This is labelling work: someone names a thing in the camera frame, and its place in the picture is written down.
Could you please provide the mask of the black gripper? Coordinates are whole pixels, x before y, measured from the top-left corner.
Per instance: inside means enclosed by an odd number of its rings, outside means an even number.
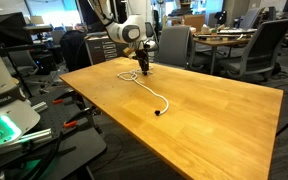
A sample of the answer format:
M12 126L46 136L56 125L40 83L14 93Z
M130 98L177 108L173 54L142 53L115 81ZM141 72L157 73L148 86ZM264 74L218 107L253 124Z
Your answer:
M149 60L148 60L148 54L145 50L137 50L136 51L136 59L139 62L139 65L142 70L143 75L148 75L149 73Z

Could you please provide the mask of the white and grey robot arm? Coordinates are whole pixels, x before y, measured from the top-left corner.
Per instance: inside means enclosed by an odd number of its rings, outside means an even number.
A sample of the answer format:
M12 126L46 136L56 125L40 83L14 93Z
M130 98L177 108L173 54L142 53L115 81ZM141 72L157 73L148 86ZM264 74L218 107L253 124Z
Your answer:
M120 24L113 19L108 0L87 0L106 28L109 38L117 43L133 44L135 59L144 75L150 70L147 55L149 40L144 19L129 15ZM32 108L21 89L13 82L0 56L0 148L18 141L40 121L40 115Z

